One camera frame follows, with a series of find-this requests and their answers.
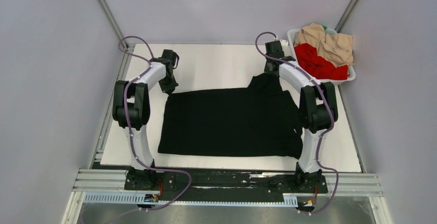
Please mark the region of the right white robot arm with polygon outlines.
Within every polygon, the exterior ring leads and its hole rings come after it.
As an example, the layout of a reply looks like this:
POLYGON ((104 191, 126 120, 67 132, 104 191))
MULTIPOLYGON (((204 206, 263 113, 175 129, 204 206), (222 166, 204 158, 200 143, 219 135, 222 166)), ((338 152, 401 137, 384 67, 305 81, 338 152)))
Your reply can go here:
POLYGON ((337 98, 332 82, 313 78, 285 53, 287 41, 275 39, 265 44, 264 71, 272 73, 300 92, 299 118, 304 128, 303 148, 292 184, 301 192, 321 190, 325 183, 320 162, 327 133, 338 120, 337 98))

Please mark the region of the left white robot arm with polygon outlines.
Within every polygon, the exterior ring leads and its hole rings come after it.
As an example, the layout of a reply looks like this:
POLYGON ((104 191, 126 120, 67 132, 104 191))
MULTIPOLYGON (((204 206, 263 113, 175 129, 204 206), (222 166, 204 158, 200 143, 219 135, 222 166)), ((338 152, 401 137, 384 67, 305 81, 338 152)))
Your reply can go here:
POLYGON ((154 158, 149 148, 146 125, 150 119, 150 90, 158 84, 165 94, 174 92, 178 83, 173 75, 179 56, 165 49, 153 58, 146 73, 132 80, 119 80, 114 86, 113 120, 123 129, 129 142, 131 167, 124 188, 130 191, 152 190, 158 183, 154 158))

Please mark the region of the black t shirt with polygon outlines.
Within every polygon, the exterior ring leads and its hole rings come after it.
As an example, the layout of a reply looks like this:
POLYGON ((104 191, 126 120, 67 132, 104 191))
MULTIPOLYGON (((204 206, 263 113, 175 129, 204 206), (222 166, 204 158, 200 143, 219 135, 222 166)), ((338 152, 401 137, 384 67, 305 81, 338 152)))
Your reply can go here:
POLYGON ((158 152, 187 156, 300 158, 298 107, 277 76, 261 74, 245 88, 171 94, 158 152))

